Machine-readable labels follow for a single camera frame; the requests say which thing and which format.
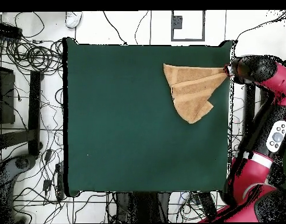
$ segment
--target control buttons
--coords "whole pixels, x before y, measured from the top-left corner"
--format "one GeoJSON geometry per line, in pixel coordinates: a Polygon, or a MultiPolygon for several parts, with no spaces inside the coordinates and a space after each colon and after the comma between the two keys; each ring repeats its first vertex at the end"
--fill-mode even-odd
{"type": "Polygon", "coordinates": [[[280,120],[273,124],[266,140],[266,147],[270,152],[277,152],[286,135],[286,121],[280,120]]]}
{"type": "Polygon", "coordinates": [[[272,139],[273,139],[275,142],[281,142],[281,141],[283,140],[283,136],[282,136],[281,133],[276,132],[276,133],[273,134],[272,139]]]}

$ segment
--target green table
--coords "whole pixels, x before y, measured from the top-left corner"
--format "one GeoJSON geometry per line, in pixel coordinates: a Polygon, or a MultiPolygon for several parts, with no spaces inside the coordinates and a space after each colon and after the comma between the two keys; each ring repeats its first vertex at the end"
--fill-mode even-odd
{"type": "Polygon", "coordinates": [[[188,124],[175,110],[163,64],[223,67],[231,46],[79,45],[67,38],[70,194],[221,190],[229,80],[210,97],[214,108],[188,124]]]}

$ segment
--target towel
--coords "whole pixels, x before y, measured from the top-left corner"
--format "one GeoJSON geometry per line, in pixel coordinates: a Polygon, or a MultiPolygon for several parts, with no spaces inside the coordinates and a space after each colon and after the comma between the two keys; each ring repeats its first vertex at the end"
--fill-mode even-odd
{"type": "Polygon", "coordinates": [[[208,99],[227,75],[223,68],[163,65],[179,116],[193,124],[214,107],[208,99]]]}

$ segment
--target white floor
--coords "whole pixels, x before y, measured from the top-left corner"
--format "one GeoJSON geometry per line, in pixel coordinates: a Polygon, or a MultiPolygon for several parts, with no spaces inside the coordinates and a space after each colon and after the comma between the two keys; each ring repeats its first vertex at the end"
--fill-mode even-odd
{"type": "MultiPolygon", "coordinates": [[[[44,30],[34,38],[29,38],[29,40],[49,40],[57,41],[62,37],[73,37],[76,38],[80,44],[122,44],[123,42],[119,39],[116,31],[107,23],[102,12],[83,12],[83,17],[80,25],[76,29],[68,29],[65,26],[65,12],[36,12],[44,23],[44,30]]],[[[4,13],[2,15],[3,22],[8,22],[15,24],[15,16],[17,13],[4,13]]],[[[161,44],[171,44],[171,45],[192,45],[192,44],[206,44],[206,45],[218,45],[220,42],[226,38],[236,39],[238,34],[242,31],[255,27],[260,23],[265,21],[275,19],[279,13],[269,12],[267,10],[228,10],[226,13],[226,28],[225,28],[225,10],[207,10],[206,11],[206,21],[205,21],[205,42],[203,43],[173,43],[171,42],[170,36],[170,18],[171,14],[168,10],[153,10],[152,11],[152,21],[150,24],[151,11],[147,13],[147,10],[132,11],[132,12],[106,12],[109,21],[116,27],[119,31],[120,36],[124,39],[127,44],[136,44],[136,40],[139,45],[161,45],[161,44]],[[135,31],[139,24],[139,21],[145,15],[146,17],[141,21],[138,28],[136,37],[135,31]]],[[[184,13],[183,16],[190,16],[188,13],[184,13]]],[[[24,36],[32,36],[38,33],[42,29],[42,24],[39,18],[33,13],[22,13],[17,18],[17,25],[23,29],[24,36]]],[[[41,46],[50,47],[52,42],[44,42],[40,44],[41,46]]],[[[286,59],[286,21],[280,23],[272,23],[260,27],[256,30],[252,30],[240,36],[236,55],[247,55],[247,54],[257,54],[257,55],[276,55],[286,59]]],[[[16,87],[19,88],[19,94],[21,97],[28,97],[29,84],[27,80],[30,76],[26,78],[16,69],[15,65],[7,64],[9,62],[7,55],[2,56],[1,64],[5,68],[13,69],[16,76],[16,87]]],[[[62,79],[60,74],[55,73],[54,75],[47,75],[41,83],[42,101],[49,103],[49,106],[45,106],[41,109],[41,133],[40,139],[44,144],[44,149],[46,147],[50,149],[57,150],[59,158],[56,157],[50,163],[49,176],[52,177],[53,171],[55,169],[55,164],[60,160],[63,160],[63,152],[60,147],[62,144],[62,112],[60,105],[55,100],[55,93],[58,89],[62,88],[62,79]],[[53,142],[53,138],[56,136],[58,140],[57,143],[53,142]]],[[[260,100],[259,91],[256,94],[256,101],[260,100]]],[[[235,99],[234,99],[234,115],[236,116],[233,121],[238,123],[242,121],[243,118],[243,86],[235,86],[235,99]]],[[[28,119],[28,108],[29,99],[22,98],[22,101],[15,99],[15,109],[20,113],[23,121],[27,123],[28,119]]],[[[16,131],[17,129],[24,129],[24,126],[20,120],[20,117],[16,114],[16,122],[13,125],[7,124],[3,125],[1,133],[16,131]]],[[[241,124],[233,125],[233,133],[240,134],[242,130],[241,124]]],[[[233,146],[237,145],[239,141],[234,140],[233,146]]],[[[2,159],[7,157],[10,152],[15,148],[11,147],[2,151],[2,159]]],[[[27,146],[17,148],[12,155],[18,155],[20,153],[27,152],[27,146]]],[[[41,176],[40,164],[37,161],[35,167],[22,174],[18,178],[18,182],[15,185],[15,195],[18,195],[26,187],[31,187],[38,193],[42,191],[44,177],[41,176]]],[[[80,196],[76,198],[67,198],[61,204],[60,208],[55,212],[57,216],[53,218],[53,212],[59,207],[59,205],[43,205],[43,199],[39,197],[35,192],[26,189],[23,196],[16,199],[15,205],[17,210],[22,209],[22,211],[31,214],[32,223],[44,223],[49,219],[53,219],[53,223],[72,223],[72,219],[75,220],[75,212],[82,207],[84,207],[88,198],[92,195],[97,195],[95,192],[83,192],[80,196]]],[[[76,223],[100,223],[104,221],[105,218],[105,206],[106,197],[104,194],[99,193],[99,197],[90,197],[89,203],[77,213],[76,223]]],[[[177,212],[178,204],[180,199],[180,192],[174,192],[170,198],[169,213],[173,214],[177,212]]],[[[55,200],[55,195],[53,189],[51,190],[51,195],[49,200],[55,200]]],[[[218,200],[218,205],[222,205],[222,201],[218,200]]],[[[115,204],[111,203],[111,214],[115,214],[115,204]]],[[[176,221],[175,215],[169,215],[169,219],[172,222],[176,221]]]]}

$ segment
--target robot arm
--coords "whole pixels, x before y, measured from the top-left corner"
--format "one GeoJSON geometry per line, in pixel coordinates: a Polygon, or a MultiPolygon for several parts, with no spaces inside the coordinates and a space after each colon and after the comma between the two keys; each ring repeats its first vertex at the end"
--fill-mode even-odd
{"type": "Polygon", "coordinates": [[[257,113],[239,145],[221,194],[228,206],[214,221],[286,221],[286,217],[281,218],[281,214],[286,216],[286,191],[267,184],[272,164],[281,163],[286,150],[286,67],[269,56],[246,56],[225,69],[240,83],[249,80],[273,96],[257,113]],[[262,210],[262,205],[273,206],[262,210]]]}

